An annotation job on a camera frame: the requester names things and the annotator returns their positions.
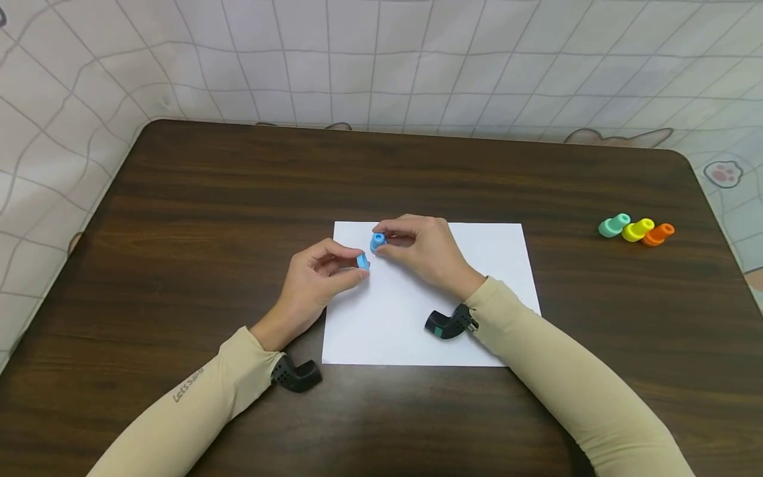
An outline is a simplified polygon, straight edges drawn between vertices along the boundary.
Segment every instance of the wrist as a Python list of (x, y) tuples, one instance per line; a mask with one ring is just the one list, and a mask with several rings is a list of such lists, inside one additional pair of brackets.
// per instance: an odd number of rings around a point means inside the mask
[(265, 351), (282, 351), (295, 338), (287, 326), (289, 322), (288, 317), (276, 305), (249, 332)]
[(482, 275), (472, 267), (467, 266), (466, 269), (461, 271), (455, 277), (453, 283), (449, 287), (449, 291), (463, 303), (467, 298), (472, 296), (487, 279), (488, 277)]

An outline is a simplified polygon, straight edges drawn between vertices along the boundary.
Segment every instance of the forearm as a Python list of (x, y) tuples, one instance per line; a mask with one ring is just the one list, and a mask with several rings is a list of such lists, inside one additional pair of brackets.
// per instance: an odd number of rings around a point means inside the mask
[(130, 424), (88, 476), (185, 475), (223, 426), (270, 386), (281, 355), (239, 329), (216, 357)]
[(636, 393), (583, 346), (488, 279), (465, 302), (475, 336), (572, 435), (600, 477), (693, 475), (672, 435)]

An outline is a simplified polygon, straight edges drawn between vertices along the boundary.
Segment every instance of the plastic peg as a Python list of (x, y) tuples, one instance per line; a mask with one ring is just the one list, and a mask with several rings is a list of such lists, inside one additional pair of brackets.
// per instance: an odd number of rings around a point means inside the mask
[(387, 243), (387, 237), (384, 234), (373, 234), (371, 236), (371, 253), (376, 254), (376, 247)]
[(606, 238), (615, 237), (623, 232), (623, 227), (627, 224), (630, 224), (630, 216), (628, 214), (615, 215), (599, 224), (599, 234)]
[(360, 255), (358, 255), (358, 258), (356, 260), (358, 262), (358, 268), (359, 269), (364, 269), (364, 270), (371, 269), (371, 263), (369, 262), (369, 259), (366, 258), (365, 252), (363, 252)]
[(635, 224), (627, 224), (623, 228), (623, 238), (629, 242), (638, 242), (647, 232), (655, 228), (655, 223), (650, 218), (643, 218)]
[(673, 234), (675, 234), (675, 227), (670, 224), (660, 224), (647, 232), (644, 238), (641, 239), (641, 243), (647, 247), (656, 247), (665, 242), (665, 239)]

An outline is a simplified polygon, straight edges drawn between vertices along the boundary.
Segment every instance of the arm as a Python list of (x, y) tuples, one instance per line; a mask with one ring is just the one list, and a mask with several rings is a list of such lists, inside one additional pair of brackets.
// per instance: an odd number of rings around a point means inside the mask
[(466, 301), (475, 336), (578, 443), (600, 477), (694, 475), (673, 436), (607, 365), (488, 278)]
[(611, 369), (464, 260), (443, 219), (382, 221), (377, 254), (400, 261), (472, 310), (475, 336), (511, 368), (583, 449), (600, 477), (693, 475), (673, 436)]
[(251, 330), (239, 329), (209, 363), (146, 409), (112, 443), (89, 477), (180, 477), (223, 426), (269, 386), (289, 342), (334, 295), (369, 275), (352, 268), (362, 250), (323, 240), (291, 259), (281, 296)]
[(265, 351), (242, 327), (209, 363), (130, 424), (88, 476), (185, 475), (223, 426), (270, 386), (282, 354)]

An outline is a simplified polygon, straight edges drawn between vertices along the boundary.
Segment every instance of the hand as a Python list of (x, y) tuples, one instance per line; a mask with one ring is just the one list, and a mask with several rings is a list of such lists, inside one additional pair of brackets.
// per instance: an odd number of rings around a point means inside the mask
[(331, 298), (368, 277), (368, 270), (357, 268), (361, 253), (329, 238), (296, 253), (275, 306), (250, 329), (262, 348), (283, 350), (315, 323)]
[(377, 255), (403, 263), (460, 301), (485, 282), (485, 276), (464, 259), (444, 218), (406, 214), (379, 222), (373, 231), (387, 236), (388, 245), (378, 247)]

